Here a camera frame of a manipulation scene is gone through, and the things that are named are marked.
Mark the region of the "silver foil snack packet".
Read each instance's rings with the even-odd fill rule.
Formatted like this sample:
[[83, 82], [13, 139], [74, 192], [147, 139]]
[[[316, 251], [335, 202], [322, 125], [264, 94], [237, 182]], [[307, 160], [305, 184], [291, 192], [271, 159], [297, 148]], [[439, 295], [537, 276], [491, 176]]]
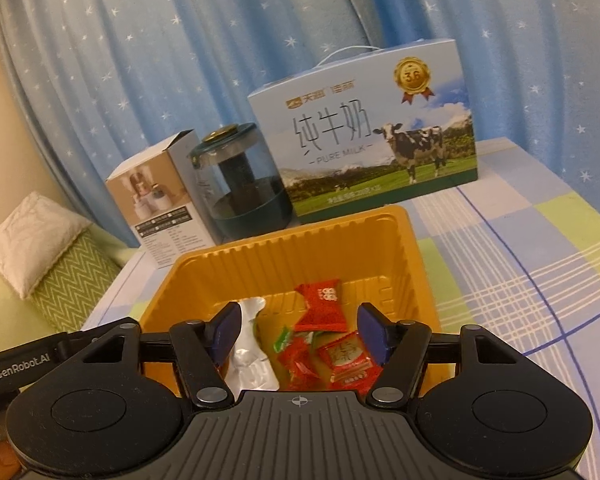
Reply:
[[242, 325], [228, 358], [225, 382], [235, 399], [247, 390], [277, 391], [278, 379], [257, 337], [257, 316], [266, 301], [263, 297], [252, 297], [240, 300], [238, 304]]

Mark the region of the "red candy packet front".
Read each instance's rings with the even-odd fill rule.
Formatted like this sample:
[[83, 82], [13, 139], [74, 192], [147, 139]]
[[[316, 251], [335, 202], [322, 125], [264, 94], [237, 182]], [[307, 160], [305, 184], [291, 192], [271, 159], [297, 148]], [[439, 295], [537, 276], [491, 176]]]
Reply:
[[328, 368], [328, 390], [353, 390], [366, 396], [382, 372], [358, 332], [323, 344], [317, 355]]

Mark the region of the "red candy packet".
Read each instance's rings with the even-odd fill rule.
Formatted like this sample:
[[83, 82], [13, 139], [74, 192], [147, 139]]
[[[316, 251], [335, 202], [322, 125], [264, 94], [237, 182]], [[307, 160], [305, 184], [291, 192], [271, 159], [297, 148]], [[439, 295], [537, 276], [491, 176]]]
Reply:
[[340, 281], [304, 283], [295, 289], [306, 303], [306, 313], [294, 324], [300, 332], [345, 333], [348, 329], [340, 302]]
[[317, 355], [328, 368], [328, 390], [353, 390], [366, 396], [382, 372], [358, 332], [323, 344]]

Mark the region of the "red candy packet top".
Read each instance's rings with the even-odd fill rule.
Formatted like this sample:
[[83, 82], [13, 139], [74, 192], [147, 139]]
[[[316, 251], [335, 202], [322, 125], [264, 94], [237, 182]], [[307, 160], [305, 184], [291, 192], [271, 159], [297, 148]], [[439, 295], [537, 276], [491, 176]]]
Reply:
[[340, 281], [304, 283], [295, 289], [306, 303], [306, 313], [294, 324], [300, 332], [345, 333], [348, 329], [340, 302]]

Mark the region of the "red green candy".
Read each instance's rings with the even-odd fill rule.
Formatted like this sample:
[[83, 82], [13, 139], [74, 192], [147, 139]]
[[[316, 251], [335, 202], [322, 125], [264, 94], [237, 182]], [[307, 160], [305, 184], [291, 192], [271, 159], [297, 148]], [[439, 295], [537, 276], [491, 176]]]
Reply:
[[322, 378], [313, 362], [315, 332], [295, 332], [284, 326], [275, 339], [276, 359], [287, 378], [285, 391], [314, 391], [322, 386]]

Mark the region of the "orange plastic tray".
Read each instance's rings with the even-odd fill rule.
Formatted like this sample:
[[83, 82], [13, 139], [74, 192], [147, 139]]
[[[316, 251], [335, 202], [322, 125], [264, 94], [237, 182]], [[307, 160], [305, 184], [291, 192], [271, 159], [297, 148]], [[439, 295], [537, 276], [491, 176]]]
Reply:
[[363, 302], [391, 321], [440, 328], [410, 218], [396, 205], [189, 252], [172, 266], [140, 326], [162, 333], [178, 322], [208, 321], [230, 301], [262, 297], [258, 329], [271, 353], [283, 328], [306, 312], [297, 286], [328, 280], [340, 283], [351, 330]]

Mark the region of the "green chevron cushion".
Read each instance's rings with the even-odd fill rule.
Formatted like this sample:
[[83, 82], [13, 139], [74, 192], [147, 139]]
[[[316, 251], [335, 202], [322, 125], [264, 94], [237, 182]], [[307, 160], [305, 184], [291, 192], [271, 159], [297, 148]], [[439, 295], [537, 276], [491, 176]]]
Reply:
[[60, 332], [82, 327], [121, 268], [81, 233], [32, 290], [30, 301]]

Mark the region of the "green sofa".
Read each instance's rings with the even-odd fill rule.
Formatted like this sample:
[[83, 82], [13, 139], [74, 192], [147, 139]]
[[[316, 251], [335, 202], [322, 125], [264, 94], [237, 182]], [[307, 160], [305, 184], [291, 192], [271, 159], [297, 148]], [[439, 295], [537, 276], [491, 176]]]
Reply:
[[[136, 253], [117, 237], [92, 224], [94, 242], [119, 267], [125, 266]], [[22, 300], [0, 275], [0, 351], [26, 344], [57, 333], [30, 301]]]

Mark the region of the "checkered tablecloth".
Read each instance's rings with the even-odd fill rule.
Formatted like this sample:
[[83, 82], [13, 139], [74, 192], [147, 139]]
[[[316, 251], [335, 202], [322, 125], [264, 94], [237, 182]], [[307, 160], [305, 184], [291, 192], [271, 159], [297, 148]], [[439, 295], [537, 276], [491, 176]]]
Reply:
[[[594, 422], [580, 473], [600, 479], [600, 214], [512, 141], [477, 151], [477, 180], [396, 205], [414, 230], [437, 332], [482, 325], [573, 389]], [[170, 270], [136, 254], [88, 325], [140, 321]]]

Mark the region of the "dark green glass jar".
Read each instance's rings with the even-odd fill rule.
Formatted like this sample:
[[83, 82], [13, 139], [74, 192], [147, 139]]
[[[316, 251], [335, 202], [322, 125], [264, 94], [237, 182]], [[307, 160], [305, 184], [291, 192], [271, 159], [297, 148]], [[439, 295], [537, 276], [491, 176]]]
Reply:
[[285, 229], [294, 210], [264, 136], [253, 122], [209, 133], [189, 160], [198, 194], [226, 240]]

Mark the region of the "small white product box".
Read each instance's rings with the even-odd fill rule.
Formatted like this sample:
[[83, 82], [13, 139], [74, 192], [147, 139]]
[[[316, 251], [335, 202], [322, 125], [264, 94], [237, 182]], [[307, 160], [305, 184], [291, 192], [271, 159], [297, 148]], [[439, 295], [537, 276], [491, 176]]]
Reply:
[[123, 219], [159, 268], [220, 239], [195, 190], [189, 153], [198, 143], [193, 129], [180, 131], [128, 158], [106, 179]]

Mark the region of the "cream white pillow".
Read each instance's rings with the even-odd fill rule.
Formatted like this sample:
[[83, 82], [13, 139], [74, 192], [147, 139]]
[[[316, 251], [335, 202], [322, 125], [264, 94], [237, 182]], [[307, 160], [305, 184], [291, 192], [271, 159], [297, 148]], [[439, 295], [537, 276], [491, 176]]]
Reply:
[[0, 274], [26, 299], [92, 222], [32, 192], [0, 224]]

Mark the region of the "pure milk carton box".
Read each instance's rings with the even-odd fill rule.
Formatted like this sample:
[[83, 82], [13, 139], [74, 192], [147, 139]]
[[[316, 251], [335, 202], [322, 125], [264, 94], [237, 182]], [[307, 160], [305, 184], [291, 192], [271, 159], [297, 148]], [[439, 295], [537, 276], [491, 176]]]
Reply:
[[329, 62], [248, 100], [302, 223], [478, 177], [469, 92], [452, 39]]

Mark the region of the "blue star curtain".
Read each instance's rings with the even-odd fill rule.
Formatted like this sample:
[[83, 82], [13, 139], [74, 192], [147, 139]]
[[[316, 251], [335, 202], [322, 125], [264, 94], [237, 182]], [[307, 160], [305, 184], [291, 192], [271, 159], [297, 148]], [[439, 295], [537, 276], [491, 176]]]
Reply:
[[600, 212], [600, 0], [0, 0], [0, 55], [74, 209], [125, 242], [122, 160], [249, 122], [248, 94], [368, 44], [452, 38], [478, 135], [506, 136]]

